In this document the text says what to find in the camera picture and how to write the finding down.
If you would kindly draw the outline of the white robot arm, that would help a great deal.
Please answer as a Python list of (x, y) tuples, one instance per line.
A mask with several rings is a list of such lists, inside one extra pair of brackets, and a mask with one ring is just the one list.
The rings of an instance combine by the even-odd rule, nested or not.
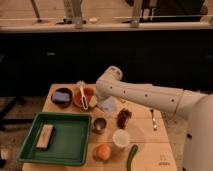
[(123, 73), (109, 66), (96, 80), (100, 99), (119, 97), (188, 120), (183, 171), (213, 171), (213, 93), (122, 82)]

